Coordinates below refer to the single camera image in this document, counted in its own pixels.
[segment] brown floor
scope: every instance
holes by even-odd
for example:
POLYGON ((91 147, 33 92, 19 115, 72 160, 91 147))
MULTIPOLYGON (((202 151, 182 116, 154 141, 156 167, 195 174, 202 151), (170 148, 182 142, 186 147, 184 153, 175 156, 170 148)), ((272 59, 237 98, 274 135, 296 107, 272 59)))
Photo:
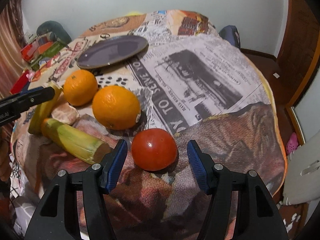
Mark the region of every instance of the brown floor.
MULTIPOLYGON (((274 62, 272 59, 249 54, 246 54, 246 56, 256 65, 256 67, 262 72, 262 74, 265 76, 265 78, 268 80, 270 84, 276 103, 280 135, 285 146, 291 134, 294 132, 291 120, 285 109, 285 105, 289 102, 294 91, 291 91, 290 88, 282 85, 281 79, 277 79, 273 75, 275 72, 277 72, 281 76, 281 70, 278 64, 274 62)), ((280 191, 273 197, 276 203, 282 200, 282 191, 283 188, 281 188, 280 191)), ((288 233, 290 239, 293 239, 303 227, 306 215, 304 213, 306 210, 305 205, 307 204, 282 206, 280 208, 281 216, 283 219, 286 220, 287 226, 292 222, 292 216, 294 214, 297 214, 297 217, 299 215, 301 216, 301 219, 299 221, 296 222, 296 219, 294 220, 292 229, 288 233)))

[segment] plate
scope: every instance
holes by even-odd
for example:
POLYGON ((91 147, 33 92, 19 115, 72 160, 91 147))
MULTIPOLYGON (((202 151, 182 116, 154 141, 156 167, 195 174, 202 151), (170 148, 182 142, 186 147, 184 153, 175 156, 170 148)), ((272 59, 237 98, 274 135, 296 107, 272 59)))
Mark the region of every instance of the plate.
POLYGON ((115 64, 141 52, 148 41, 140 36, 118 36, 94 44, 78 58, 78 66, 93 69, 115 64))

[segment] red tomato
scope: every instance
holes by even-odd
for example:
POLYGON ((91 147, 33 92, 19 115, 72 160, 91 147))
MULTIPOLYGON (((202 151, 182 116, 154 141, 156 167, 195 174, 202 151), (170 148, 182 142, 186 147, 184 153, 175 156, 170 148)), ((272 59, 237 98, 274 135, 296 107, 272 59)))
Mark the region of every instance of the red tomato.
POLYGON ((170 133, 152 128, 139 132, 133 138, 131 152, 134 162, 140 168, 159 171, 175 161, 178 150, 170 133))

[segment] silver bolt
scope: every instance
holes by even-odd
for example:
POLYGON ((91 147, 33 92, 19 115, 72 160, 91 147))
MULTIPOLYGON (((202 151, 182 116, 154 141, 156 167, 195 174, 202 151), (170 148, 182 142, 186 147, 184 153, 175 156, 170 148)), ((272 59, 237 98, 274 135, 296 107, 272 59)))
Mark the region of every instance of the silver bolt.
POLYGON ((65 171, 65 170, 61 170, 61 171, 58 172, 58 176, 59 176, 59 177, 62 177, 62 176, 64 176, 65 174, 66 174, 66 171, 65 171))
POLYGON ((100 169, 101 165, 99 163, 95 163, 94 165, 91 166, 94 170, 100 169))
POLYGON ((216 170, 220 171, 220 170, 223 169, 223 165, 220 164, 220 163, 217 163, 217 164, 214 165, 214 168, 215 168, 216 170))
POLYGON ((250 175, 251 177, 256 177, 258 174, 257 174, 256 171, 251 170, 251 171, 249 171, 249 175, 250 175))

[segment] patterned tablecloth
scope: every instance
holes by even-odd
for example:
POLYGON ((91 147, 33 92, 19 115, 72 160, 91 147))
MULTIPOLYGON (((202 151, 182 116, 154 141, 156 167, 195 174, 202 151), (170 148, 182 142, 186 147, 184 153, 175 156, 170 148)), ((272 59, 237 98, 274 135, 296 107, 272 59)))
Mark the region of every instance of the patterned tablecloth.
MULTIPOLYGON (((79 108, 77 129, 114 147, 119 138, 129 153, 117 187, 104 199, 116 236, 121 239, 196 239, 210 197, 199 190, 188 163, 186 146, 195 139, 215 162, 232 171, 256 170, 271 194, 283 183, 285 151, 272 91, 253 63, 220 38, 201 14, 181 10, 121 17, 95 25, 72 41, 33 78, 30 89, 54 80, 63 82, 79 69, 76 60, 93 44, 119 35, 140 35, 146 51, 128 62, 93 73, 101 87, 116 84, 133 91, 143 115, 126 131, 107 130, 91 106, 79 108), (140 130, 159 127, 175 138, 179 158, 159 173, 134 165, 131 141, 140 130)), ((34 108, 16 122, 11 147, 30 186, 41 197, 55 174, 88 167, 49 139, 28 134, 34 108)), ((236 216, 236 194, 226 238, 236 216)), ((86 232, 82 195, 78 195, 82 232, 86 232)))

